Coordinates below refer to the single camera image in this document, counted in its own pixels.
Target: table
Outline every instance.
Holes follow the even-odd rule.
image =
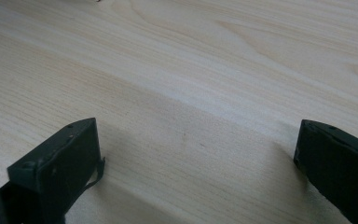
[[[358,137],[358,1],[0,0],[0,186],[92,117],[67,223],[349,223],[292,158],[302,119]]]

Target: light wood tabletop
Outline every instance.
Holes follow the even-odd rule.
[[[358,1],[0,0],[0,187],[92,117],[69,224],[349,223],[293,155],[302,119],[358,137]]]

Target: black object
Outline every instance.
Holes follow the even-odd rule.
[[[95,119],[71,123],[7,168],[0,224],[65,223],[77,198],[103,177]],[[88,183],[94,170],[97,179]]]
[[[302,120],[294,162],[350,222],[358,223],[358,138]]]

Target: wooden surface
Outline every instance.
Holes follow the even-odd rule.
[[[0,186],[95,117],[71,223],[348,223],[293,165],[302,119],[358,136],[358,1],[0,0]]]

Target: small dark object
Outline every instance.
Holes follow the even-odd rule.
[[[352,223],[358,223],[358,138],[302,120],[294,162]]]
[[[7,168],[0,224],[65,223],[77,198],[103,177],[95,119],[67,125]],[[88,183],[94,170],[97,179]]]

